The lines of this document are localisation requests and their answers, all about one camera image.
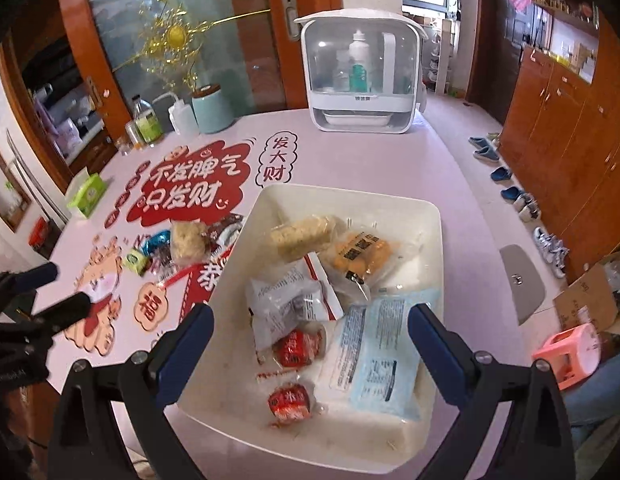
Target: blue printed package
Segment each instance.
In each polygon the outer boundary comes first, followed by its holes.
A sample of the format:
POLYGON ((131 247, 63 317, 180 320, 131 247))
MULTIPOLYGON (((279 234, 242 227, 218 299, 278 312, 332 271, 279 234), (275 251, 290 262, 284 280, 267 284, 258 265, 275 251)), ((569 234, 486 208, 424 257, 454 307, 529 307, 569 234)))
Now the blue printed package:
POLYGON ((159 246, 169 243, 170 230, 166 229, 165 231, 159 231, 157 234, 152 235, 150 238, 146 238, 146 240, 139 247, 139 250, 141 251, 141 253, 145 254, 145 256, 152 256, 152 253, 154 253, 154 251, 156 251, 159 246))
POLYGON ((432 308, 439 295, 430 288, 351 306, 325 357, 317 400, 347 400, 357 411, 419 420, 413 390, 421 357, 408 335, 407 319, 411 307, 427 303, 432 308))

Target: red wrapped snack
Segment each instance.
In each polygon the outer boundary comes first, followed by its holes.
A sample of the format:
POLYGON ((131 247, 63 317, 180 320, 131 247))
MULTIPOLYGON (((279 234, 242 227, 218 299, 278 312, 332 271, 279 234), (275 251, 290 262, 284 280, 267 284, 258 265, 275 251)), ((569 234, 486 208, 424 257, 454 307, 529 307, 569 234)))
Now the red wrapped snack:
POLYGON ((270 394, 267 404, 279 424, 290 424, 311 416, 310 396, 302 384, 280 386, 270 394))
POLYGON ((321 353, 323 334, 306 333, 295 328, 272 346, 277 362, 283 368, 307 366, 321 353))

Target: blue slipper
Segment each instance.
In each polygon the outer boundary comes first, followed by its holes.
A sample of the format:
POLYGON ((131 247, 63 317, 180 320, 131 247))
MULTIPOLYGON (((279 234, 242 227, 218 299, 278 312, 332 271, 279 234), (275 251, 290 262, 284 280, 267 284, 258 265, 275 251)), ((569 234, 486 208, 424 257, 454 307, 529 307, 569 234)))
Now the blue slipper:
POLYGON ((510 186, 507 189, 501 191, 501 196, 503 200, 506 202, 514 202, 519 196, 523 194, 523 191, 520 190, 517 186, 510 186))
POLYGON ((499 155, 491 146, 486 146, 481 150, 476 150, 474 152, 474 157, 479 160, 484 160, 485 162, 490 162, 491 164, 499 163, 499 155))
POLYGON ((490 142, 485 137, 468 137, 468 142, 478 150, 482 150, 490 146, 490 142))
POLYGON ((490 178, 493 179, 494 182, 503 182, 504 180, 510 180, 512 178, 512 172, 508 168, 501 166, 490 173, 490 178))

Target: yellow pastry package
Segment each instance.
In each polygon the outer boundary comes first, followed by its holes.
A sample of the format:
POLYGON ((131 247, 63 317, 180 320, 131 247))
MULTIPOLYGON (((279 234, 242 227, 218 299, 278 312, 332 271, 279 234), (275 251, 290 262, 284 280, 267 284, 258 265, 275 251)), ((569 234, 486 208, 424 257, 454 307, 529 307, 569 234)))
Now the yellow pastry package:
POLYGON ((294 262, 307 253, 326 249, 335 227, 334 217, 308 216, 275 227, 270 231, 270 241, 283 261, 294 262))
POLYGON ((204 262, 210 252, 207 226, 203 222, 173 221, 170 252, 174 263, 180 266, 204 262))

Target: blue foil wrapper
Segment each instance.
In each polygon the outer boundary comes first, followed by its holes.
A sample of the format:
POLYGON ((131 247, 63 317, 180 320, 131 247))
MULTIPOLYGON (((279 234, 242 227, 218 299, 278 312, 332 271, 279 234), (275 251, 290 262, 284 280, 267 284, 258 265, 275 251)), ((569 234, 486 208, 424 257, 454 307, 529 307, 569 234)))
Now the blue foil wrapper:
POLYGON ((151 236, 145 240, 139 247, 139 251, 145 254, 145 256, 152 256, 152 253, 156 251, 161 245, 170 243, 170 230, 160 231, 154 236, 151 236))

